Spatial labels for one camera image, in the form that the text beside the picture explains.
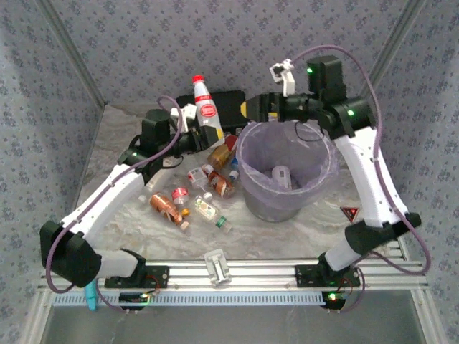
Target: trash can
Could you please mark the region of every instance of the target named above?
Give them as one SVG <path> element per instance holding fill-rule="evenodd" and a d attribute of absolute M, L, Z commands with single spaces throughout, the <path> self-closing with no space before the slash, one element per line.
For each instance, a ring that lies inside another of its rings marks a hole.
<path fill-rule="evenodd" d="M 281 222 L 319 200 L 339 172 L 333 143 L 315 124 L 250 123 L 239 136 L 236 157 L 248 209 Z M 292 189 L 271 178 L 276 166 L 290 169 Z"/>

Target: floral pattern wallpaper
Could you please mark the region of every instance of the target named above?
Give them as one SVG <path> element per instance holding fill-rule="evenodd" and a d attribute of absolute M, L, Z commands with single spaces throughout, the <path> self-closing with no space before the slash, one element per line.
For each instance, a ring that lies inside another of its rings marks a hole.
<path fill-rule="evenodd" d="M 379 85 L 382 148 L 408 209 L 421 214 L 428 274 L 450 343 L 459 343 L 459 3 L 430 0 Z M 420 246 L 406 236 L 412 257 Z"/>
<path fill-rule="evenodd" d="M 0 3 L 0 343 L 16 343 L 42 265 L 39 225 L 72 206 L 100 109 L 33 1 Z"/>
<path fill-rule="evenodd" d="M 405 0 L 53 1 L 108 102 L 151 102 L 192 91 L 246 96 L 275 88 L 268 67 L 306 47 L 347 47 L 372 68 Z M 307 90 L 304 67 L 296 71 Z M 362 78 L 345 66 L 349 94 Z"/>

